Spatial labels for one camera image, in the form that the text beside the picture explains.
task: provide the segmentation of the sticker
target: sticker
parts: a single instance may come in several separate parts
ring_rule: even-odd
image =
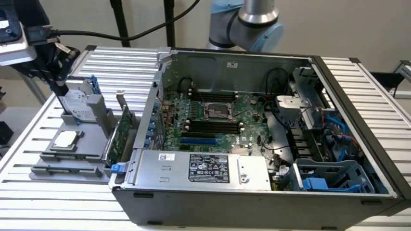
[[[237,67],[239,67],[239,64],[235,63],[235,62],[227,62],[227,67],[228,67],[228,68],[237,68]]]
[[[229,183],[227,155],[189,155],[188,180],[191,182]]]
[[[4,29],[9,26],[8,20],[1,20],[0,21],[0,29]]]
[[[92,109],[87,105],[87,95],[83,91],[69,89],[65,96],[63,96],[60,99],[64,100],[68,110],[79,120],[84,122],[96,122]]]
[[[159,154],[159,160],[169,160],[173,161],[175,154],[173,153],[160,153]]]

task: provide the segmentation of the blue latch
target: blue latch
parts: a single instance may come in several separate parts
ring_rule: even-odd
[[[124,173],[124,165],[112,165],[109,170],[111,173],[121,174]]]
[[[324,178],[305,178],[303,180],[304,189],[313,192],[343,192],[360,193],[360,185],[352,185],[349,188],[328,188]]]

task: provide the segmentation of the green circuit board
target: green circuit board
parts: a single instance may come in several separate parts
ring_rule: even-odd
[[[256,100],[256,96],[252,94],[240,94],[239,98],[232,103],[211,103],[213,105],[231,106],[231,119],[223,118],[223,116],[213,116],[212,118],[205,116],[204,102],[191,101],[184,94],[176,92],[168,92],[164,97],[164,102],[172,104],[168,107],[168,115],[165,117],[165,142],[164,150],[181,151],[180,150],[180,138],[181,132],[185,132],[184,123],[187,118],[196,121],[231,121],[241,122],[244,131],[240,134],[220,134],[216,133],[217,145],[211,144],[189,144],[189,150],[192,152],[212,152],[212,153],[235,153],[233,150],[239,148],[244,151],[248,148],[248,154],[264,155],[261,153],[261,147],[257,143],[257,136],[264,140],[269,135],[267,123],[263,123],[263,103],[257,102],[251,104],[251,100]],[[196,113],[192,114],[192,108],[196,107]]]

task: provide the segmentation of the capacitor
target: capacitor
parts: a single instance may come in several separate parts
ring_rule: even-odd
[[[260,135],[256,137],[256,143],[257,143],[257,145],[261,145],[261,136]]]
[[[257,100],[255,100],[255,99],[251,99],[251,100],[249,100],[249,105],[253,106],[253,105],[256,105],[256,103],[257,103]]]
[[[257,113],[252,114],[252,119],[257,122],[257,120],[259,120],[259,114]]]

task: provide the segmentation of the power cable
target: power cable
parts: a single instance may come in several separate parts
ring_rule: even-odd
[[[117,37],[117,36],[112,36],[108,34],[103,34],[103,33],[97,33],[97,32],[91,32],[91,31],[81,31],[81,30],[52,30],[51,31],[51,35],[53,36],[61,36],[61,35],[79,35],[79,36],[92,36],[92,37],[100,37],[100,38],[105,38],[105,39],[111,39],[111,40],[116,40],[116,41],[132,41],[136,40],[139,38],[141,38],[143,36],[148,35],[149,33],[155,32],[157,29],[165,27],[168,24],[173,23],[175,21],[177,21],[180,18],[183,18],[189,11],[193,9],[193,7],[199,4],[200,0],[196,0],[193,2],[193,4],[187,8],[187,10],[180,13],[172,20],[161,23],[160,25],[155,26],[153,28],[148,29],[147,31],[144,31],[143,33],[133,35],[131,37]]]

